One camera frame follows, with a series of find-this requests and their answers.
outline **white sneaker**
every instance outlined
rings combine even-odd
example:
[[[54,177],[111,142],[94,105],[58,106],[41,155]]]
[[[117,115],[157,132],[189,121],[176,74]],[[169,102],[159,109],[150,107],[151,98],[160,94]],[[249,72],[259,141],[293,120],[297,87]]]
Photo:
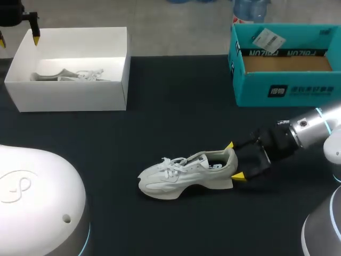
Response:
[[[238,167],[238,159],[232,148],[221,151],[199,152],[189,158],[170,160],[163,158],[144,170],[139,188],[146,195],[157,199],[177,199],[186,187],[199,184],[210,189],[233,187],[231,176]]]
[[[38,73],[32,73],[30,80],[31,81],[77,81],[77,82],[85,82],[85,81],[109,81],[100,79],[103,69],[98,70],[80,70],[76,73],[70,72],[66,69],[62,69],[58,74],[52,76],[42,76]]]
[[[109,81],[100,79],[103,69],[98,70],[81,70],[77,71],[77,77],[69,77],[69,76],[59,76],[58,81],[76,81],[76,82],[87,82],[87,81]]]

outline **open box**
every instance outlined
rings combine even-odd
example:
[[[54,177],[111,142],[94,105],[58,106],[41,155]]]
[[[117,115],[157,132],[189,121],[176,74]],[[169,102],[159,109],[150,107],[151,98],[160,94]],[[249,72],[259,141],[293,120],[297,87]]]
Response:
[[[126,28],[40,30],[38,46],[28,30],[5,79],[20,112],[125,110],[130,68]],[[103,69],[109,82],[30,81],[31,73],[55,75],[63,68]]]
[[[286,40],[273,53],[253,44],[265,28]],[[341,98],[340,47],[340,26],[232,26],[229,65],[238,106],[319,106]]]

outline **black table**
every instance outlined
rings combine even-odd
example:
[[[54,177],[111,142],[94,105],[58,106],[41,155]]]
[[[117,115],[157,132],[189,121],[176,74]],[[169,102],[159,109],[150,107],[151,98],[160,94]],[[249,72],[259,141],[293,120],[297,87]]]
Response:
[[[179,199],[142,195],[137,176],[162,157],[223,149],[304,108],[238,108],[226,56],[132,58],[127,111],[19,113],[0,61],[0,142],[43,149],[80,173],[95,255],[303,255],[301,228],[334,182],[322,148],[274,165],[239,189],[187,189]]]

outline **teal cardboard box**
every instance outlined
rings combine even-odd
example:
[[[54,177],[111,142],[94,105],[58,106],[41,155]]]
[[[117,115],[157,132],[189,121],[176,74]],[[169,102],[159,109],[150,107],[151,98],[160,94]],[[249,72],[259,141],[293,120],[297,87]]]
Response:
[[[264,29],[285,39],[279,49],[254,44]],[[229,66],[238,106],[320,106],[341,99],[341,26],[235,24]]]

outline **robotic arm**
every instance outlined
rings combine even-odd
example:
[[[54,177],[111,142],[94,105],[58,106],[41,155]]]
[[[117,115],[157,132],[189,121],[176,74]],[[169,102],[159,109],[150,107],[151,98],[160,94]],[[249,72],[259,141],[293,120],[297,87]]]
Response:
[[[232,178],[249,180],[271,167],[271,163],[287,158],[295,151],[306,149],[317,143],[324,143],[324,154],[332,163],[341,164],[341,103],[332,103],[315,108],[306,114],[286,121],[278,121],[274,126],[258,129],[244,141],[233,143],[241,163],[239,173]],[[256,161],[245,159],[243,151],[256,156]]]
[[[273,127],[253,132],[245,141],[231,143],[239,160],[238,173],[232,178],[249,180],[269,169],[272,162],[319,143],[324,143],[326,159],[335,164],[334,178],[341,182],[340,102],[279,121]],[[256,153],[251,161],[249,156],[244,158],[246,148]],[[341,186],[306,218],[301,245],[305,256],[341,255]]]
[[[0,1],[0,27],[13,27],[19,25],[23,20],[28,20],[32,29],[35,45],[40,38],[38,26],[38,13],[25,12],[25,7],[21,0],[1,0]],[[0,45],[5,48],[5,39],[0,31]]]

